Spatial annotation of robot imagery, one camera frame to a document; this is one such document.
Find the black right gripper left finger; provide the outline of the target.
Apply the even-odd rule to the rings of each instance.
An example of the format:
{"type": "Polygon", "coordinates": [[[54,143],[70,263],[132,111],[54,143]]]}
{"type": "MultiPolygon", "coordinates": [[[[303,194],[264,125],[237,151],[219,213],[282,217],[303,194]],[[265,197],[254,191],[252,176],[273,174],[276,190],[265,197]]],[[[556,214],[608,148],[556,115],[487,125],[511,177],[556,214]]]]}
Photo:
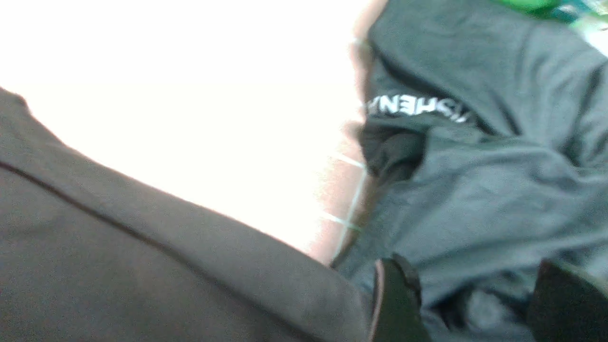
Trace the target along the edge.
{"type": "Polygon", "coordinates": [[[420,309],[420,278],[402,256],[376,261],[370,342],[430,342],[420,309]]]}

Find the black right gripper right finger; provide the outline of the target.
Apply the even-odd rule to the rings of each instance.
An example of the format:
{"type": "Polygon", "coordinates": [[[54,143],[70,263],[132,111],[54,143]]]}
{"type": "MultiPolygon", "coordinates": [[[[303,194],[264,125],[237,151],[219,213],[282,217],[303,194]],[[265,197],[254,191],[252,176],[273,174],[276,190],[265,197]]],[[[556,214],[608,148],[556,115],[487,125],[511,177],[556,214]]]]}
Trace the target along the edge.
{"type": "Polygon", "coordinates": [[[526,322],[537,342],[606,342],[607,280],[571,264],[541,261],[526,322]]]}

